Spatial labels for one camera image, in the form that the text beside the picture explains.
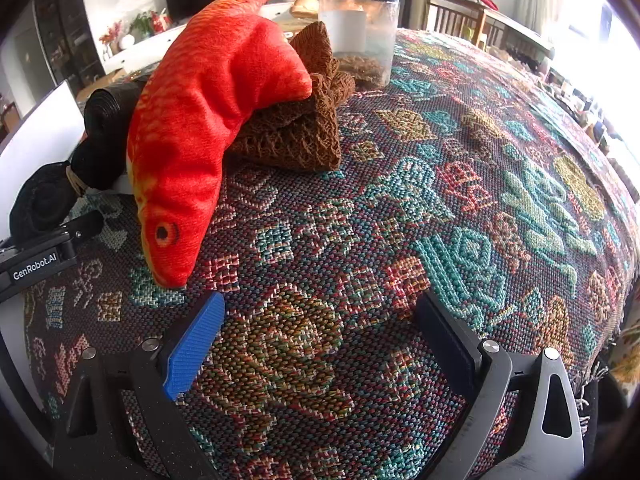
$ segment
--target wooden chair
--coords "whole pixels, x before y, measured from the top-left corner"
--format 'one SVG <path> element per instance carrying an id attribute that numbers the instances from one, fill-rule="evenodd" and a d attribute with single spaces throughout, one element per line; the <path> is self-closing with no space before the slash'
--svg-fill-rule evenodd
<path id="1" fill-rule="evenodd" d="M 426 0 L 422 30 L 441 32 L 480 43 L 484 29 L 484 6 L 469 0 Z"/>
<path id="2" fill-rule="evenodd" d="M 512 46 L 534 59 L 551 57 L 548 41 L 508 16 L 471 0 L 426 0 L 420 28 L 464 38 L 475 46 L 484 39 L 483 50 L 488 46 L 503 50 Z"/>

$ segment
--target clear plastic jar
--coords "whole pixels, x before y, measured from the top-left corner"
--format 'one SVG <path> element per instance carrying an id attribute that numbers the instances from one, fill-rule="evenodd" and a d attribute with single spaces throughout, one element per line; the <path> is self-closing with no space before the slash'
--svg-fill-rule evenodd
<path id="1" fill-rule="evenodd" d="M 400 0 L 320 0 L 340 70 L 360 83 L 383 87 L 391 77 Z"/>

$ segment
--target red cloth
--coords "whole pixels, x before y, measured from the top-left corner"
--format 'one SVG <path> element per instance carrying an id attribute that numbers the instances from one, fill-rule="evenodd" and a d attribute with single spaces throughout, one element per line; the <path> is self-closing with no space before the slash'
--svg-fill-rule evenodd
<path id="1" fill-rule="evenodd" d="M 493 0 L 480 0 L 482 3 L 484 3 L 487 7 L 489 7 L 490 9 L 493 10 L 498 10 L 498 12 L 500 11 L 500 9 L 498 9 L 498 6 L 494 3 Z"/>
<path id="2" fill-rule="evenodd" d="M 216 0 L 194 16 L 146 84 L 129 127 L 127 167 L 142 248 L 159 285 L 184 286 L 222 181 L 222 156 L 258 108 L 302 100 L 311 78 L 267 0 Z"/>

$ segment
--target woven patterned fabric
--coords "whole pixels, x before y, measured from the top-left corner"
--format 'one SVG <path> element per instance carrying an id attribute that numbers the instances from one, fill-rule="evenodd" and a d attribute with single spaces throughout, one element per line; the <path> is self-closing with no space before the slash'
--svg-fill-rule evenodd
<path id="1" fill-rule="evenodd" d="M 499 60 L 407 30 L 390 85 L 354 94 L 338 121 L 340 170 L 227 161 L 185 290 L 152 281 L 132 197 L 79 203 L 75 214 L 105 213 L 104 231 L 26 295 L 52 416 L 85 346 L 161 336 L 205 289 L 228 313 L 177 403 L 225 479 L 415 478 L 465 402 L 412 322 L 429 287 L 479 336 L 514 352 L 555 346 L 573 384 L 586 380 L 620 322 L 638 233 L 628 192 L 579 127 Z M 476 472 L 512 408 L 510 397 Z"/>
<path id="2" fill-rule="evenodd" d="M 338 72 L 323 22 L 307 25 L 291 40 L 291 46 L 311 76 L 311 96 L 256 110 L 227 152 L 285 170 L 338 170 L 336 107 L 353 94 L 355 81 Z"/>

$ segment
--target fish eye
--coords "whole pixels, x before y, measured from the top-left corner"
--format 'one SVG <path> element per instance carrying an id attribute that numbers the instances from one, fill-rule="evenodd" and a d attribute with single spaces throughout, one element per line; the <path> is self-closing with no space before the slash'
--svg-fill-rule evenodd
<path id="1" fill-rule="evenodd" d="M 160 222 L 156 226 L 156 244 L 167 247 L 178 241 L 178 226 L 175 223 Z"/>

